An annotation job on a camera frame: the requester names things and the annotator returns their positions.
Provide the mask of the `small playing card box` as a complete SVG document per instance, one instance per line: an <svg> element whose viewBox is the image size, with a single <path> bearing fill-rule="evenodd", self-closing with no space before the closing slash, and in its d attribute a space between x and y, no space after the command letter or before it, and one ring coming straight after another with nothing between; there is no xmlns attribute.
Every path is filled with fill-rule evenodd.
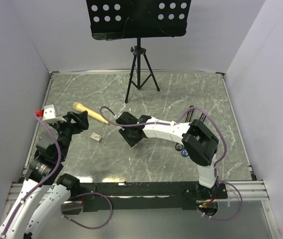
<svg viewBox="0 0 283 239"><path fill-rule="evenodd" d="M96 133L92 133L92 134L90 135L90 138L93 139L93 140L95 140L95 141L97 141L97 142L101 142L101 140L102 140L102 136L99 135L99 134L96 134Z"/></svg>

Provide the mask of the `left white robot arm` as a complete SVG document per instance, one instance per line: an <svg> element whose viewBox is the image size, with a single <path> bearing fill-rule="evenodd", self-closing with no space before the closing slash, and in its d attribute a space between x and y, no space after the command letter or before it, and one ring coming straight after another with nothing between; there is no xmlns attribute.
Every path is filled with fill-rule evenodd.
<svg viewBox="0 0 283 239"><path fill-rule="evenodd" d="M89 128L88 113L56 113L52 106L35 113L45 128L36 145L21 191L0 225L0 239L34 239L48 215L67 199L80 195L78 178L59 175L72 137Z"/></svg>

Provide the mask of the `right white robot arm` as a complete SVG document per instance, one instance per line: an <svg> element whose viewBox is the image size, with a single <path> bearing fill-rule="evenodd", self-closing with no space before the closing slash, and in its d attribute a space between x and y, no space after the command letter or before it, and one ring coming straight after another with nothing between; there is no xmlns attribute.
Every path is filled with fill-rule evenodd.
<svg viewBox="0 0 283 239"><path fill-rule="evenodd" d="M144 138L160 138L181 144L198 167L200 194L211 198L216 193L214 163L219 140L203 122L195 119L175 123L145 115L136 118L129 112L123 112L115 122L122 126L119 133L130 147Z"/></svg>

